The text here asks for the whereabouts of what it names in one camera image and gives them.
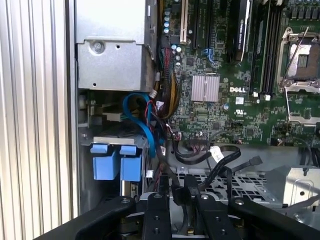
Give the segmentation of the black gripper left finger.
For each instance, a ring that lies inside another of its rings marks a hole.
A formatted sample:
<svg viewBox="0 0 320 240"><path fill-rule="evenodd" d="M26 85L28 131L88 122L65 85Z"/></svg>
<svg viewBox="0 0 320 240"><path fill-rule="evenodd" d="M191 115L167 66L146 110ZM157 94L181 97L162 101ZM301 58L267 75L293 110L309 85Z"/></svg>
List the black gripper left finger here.
<svg viewBox="0 0 320 240"><path fill-rule="evenodd" d="M129 196L118 196L96 208L44 233L40 240L118 240L130 234L130 223L137 222L142 240L170 240L172 227L169 208L169 177L159 177L159 191L147 193L147 199L136 202Z"/></svg>

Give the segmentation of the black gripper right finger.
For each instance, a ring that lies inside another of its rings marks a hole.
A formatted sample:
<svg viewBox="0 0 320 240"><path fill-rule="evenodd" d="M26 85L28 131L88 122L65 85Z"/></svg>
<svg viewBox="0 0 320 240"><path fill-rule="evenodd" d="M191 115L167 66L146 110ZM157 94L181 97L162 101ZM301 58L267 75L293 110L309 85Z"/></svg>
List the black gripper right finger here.
<svg viewBox="0 0 320 240"><path fill-rule="evenodd" d="M194 205L197 220L210 240L318 240L320 232L247 198L233 197L218 203L200 192L193 175L184 187Z"/></svg>

